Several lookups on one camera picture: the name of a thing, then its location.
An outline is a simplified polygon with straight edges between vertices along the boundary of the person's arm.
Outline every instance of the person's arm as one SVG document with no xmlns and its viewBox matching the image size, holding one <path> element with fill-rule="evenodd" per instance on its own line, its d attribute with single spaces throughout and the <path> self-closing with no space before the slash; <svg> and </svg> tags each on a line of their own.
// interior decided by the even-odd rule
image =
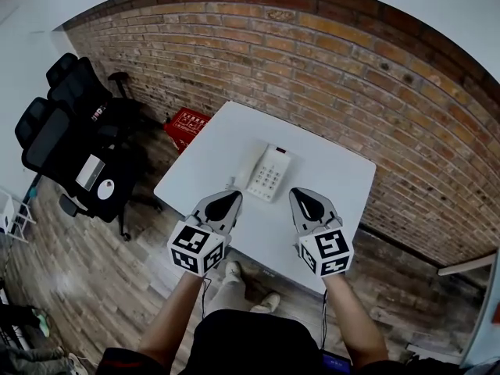
<svg viewBox="0 0 500 375">
<path fill-rule="evenodd" d="M 323 281 L 354 368 L 360 370 L 367 364 L 388 360 L 384 337 L 344 276 L 332 275 Z"/>
<path fill-rule="evenodd" d="M 151 357 L 168 372 L 188 327 L 202 283 L 203 278 L 185 272 L 139 344 L 138 352 Z"/>
</svg>

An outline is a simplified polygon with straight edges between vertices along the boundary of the telephone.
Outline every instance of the telephone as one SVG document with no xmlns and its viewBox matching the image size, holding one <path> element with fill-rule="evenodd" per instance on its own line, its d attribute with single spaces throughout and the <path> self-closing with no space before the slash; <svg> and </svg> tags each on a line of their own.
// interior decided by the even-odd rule
<svg viewBox="0 0 500 375">
<path fill-rule="evenodd" d="M 290 165 L 286 150 L 264 141 L 254 141 L 240 166 L 234 186 L 272 202 Z"/>
</svg>

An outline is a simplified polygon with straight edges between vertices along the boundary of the black shirt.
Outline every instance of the black shirt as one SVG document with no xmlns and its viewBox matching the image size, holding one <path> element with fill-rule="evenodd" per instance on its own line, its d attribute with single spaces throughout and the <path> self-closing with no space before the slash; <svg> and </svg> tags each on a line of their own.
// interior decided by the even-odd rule
<svg viewBox="0 0 500 375">
<path fill-rule="evenodd" d="M 269 314 L 215 311 L 195 330 L 191 355 L 183 375 L 258 373 L 322 373 L 323 355 L 299 322 Z M 396 362 L 375 362 L 360 373 L 401 373 Z M 153 359 L 121 348 L 106 349 L 98 375 L 164 374 Z"/>
</svg>

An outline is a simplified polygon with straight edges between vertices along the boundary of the red crate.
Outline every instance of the red crate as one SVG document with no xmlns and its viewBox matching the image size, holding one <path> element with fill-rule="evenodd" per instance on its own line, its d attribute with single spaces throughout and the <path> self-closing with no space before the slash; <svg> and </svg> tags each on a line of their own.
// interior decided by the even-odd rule
<svg viewBox="0 0 500 375">
<path fill-rule="evenodd" d="M 209 116 L 192 109 L 182 108 L 169 123 L 163 125 L 163 129 L 170 136 L 179 153 L 182 153 L 209 121 Z"/>
</svg>

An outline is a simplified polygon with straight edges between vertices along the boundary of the brick wall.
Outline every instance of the brick wall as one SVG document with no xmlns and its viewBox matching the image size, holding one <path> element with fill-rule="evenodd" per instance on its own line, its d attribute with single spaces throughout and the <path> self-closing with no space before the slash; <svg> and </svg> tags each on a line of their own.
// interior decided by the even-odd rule
<svg viewBox="0 0 500 375">
<path fill-rule="evenodd" d="M 374 0 L 111 0 L 65 24 L 157 120 L 249 105 L 377 164 L 362 221 L 443 265 L 500 242 L 500 87 Z"/>
</svg>

